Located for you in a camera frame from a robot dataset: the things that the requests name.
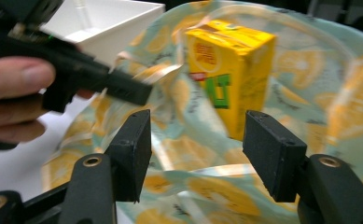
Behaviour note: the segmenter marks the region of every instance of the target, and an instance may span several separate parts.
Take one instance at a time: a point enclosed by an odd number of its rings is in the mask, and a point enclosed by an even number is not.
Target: black tool
[[[138,202],[151,157],[149,110],[128,117],[105,154],[79,159],[69,182],[23,203],[0,191],[0,224],[114,224],[116,202]]]
[[[271,116],[246,113],[243,152],[278,203],[300,195],[301,224],[363,223],[363,183],[335,157],[307,158],[306,144]]]
[[[39,30],[49,21],[63,0],[0,0],[0,58],[29,56],[47,60],[56,69],[56,78],[43,99],[43,108],[64,112],[77,90],[101,92],[144,105],[152,87],[82,52],[76,46]],[[16,145],[0,143],[0,149]]]

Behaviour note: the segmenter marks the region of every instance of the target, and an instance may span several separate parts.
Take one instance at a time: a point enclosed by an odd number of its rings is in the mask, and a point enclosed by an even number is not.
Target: yellow juice box
[[[226,21],[186,31],[190,76],[205,89],[229,137],[243,140],[246,110],[261,110],[275,35]]]

